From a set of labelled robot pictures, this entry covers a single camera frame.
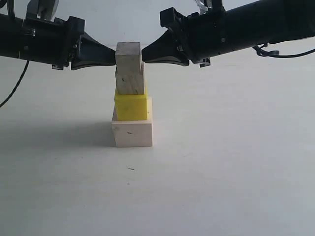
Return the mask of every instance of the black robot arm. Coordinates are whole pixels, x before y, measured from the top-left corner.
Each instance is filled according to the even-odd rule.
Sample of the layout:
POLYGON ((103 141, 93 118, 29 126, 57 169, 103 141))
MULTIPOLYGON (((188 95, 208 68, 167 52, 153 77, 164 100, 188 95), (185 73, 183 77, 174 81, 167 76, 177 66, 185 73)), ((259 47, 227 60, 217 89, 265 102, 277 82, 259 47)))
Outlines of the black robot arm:
POLYGON ((230 11, 222 0, 202 2, 208 7, 204 14, 186 17, 174 8, 160 13, 161 26, 168 30, 143 49, 144 62, 187 66, 191 60, 204 67, 211 57, 250 47, 259 56, 281 57, 278 51, 261 48, 315 36, 314 0, 259 0, 230 11))
POLYGON ((0 14, 0 56, 76 70, 115 65, 115 51, 85 33, 85 20, 55 18, 58 0, 31 0, 25 20, 0 14))

